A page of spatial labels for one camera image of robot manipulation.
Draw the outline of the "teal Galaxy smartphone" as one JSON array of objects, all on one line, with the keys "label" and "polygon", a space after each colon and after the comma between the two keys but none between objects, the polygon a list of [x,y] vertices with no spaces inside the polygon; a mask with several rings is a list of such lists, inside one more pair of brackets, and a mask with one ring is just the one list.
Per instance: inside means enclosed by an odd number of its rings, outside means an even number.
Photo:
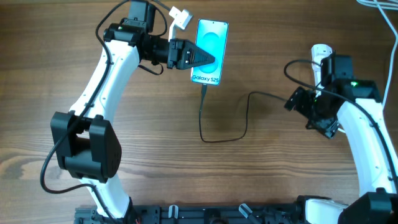
[{"label": "teal Galaxy smartphone", "polygon": [[193,83],[220,84],[228,29],[229,24],[227,22],[208,19],[200,19],[198,21],[196,45],[214,56],[215,61],[193,68],[191,72],[191,81]]}]

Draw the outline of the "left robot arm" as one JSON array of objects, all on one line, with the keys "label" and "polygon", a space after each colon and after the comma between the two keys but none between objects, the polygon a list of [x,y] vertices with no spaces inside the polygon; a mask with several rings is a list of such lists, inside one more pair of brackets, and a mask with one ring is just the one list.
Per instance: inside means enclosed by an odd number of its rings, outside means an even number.
[{"label": "left robot arm", "polygon": [[146,60],[162,68],[186,70],[215,61],[214,56],[187,39],[175,36],[192,19],[187,10],[159,1],[131,1],[129,14],[107,29],[97,26],[103,51],[88,85],[68,112],[57,112],[50,128],[59,168],[80,180],[96,207],[90,222],[138,223],[131,198],[118,177],[122,149],[112,127],[123,91]]}]

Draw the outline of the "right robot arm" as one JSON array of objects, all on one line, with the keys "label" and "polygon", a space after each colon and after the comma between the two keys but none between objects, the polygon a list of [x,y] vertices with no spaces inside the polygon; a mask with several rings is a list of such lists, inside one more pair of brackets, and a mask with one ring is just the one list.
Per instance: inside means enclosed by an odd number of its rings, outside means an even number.
[{"label": "right robot arm", "polygon": [[372,80],[357,79],[351,57],[330,54],[308,61],[320,71],[314,85],[285,76],[298,88],[285,108],[307,118],[307,129],[328,139],[343,128],[359,182],[359,197],[349,205],[328,198],[304,199],[303,223],[397,223],[397,154],[384,121],[381,97]]}]

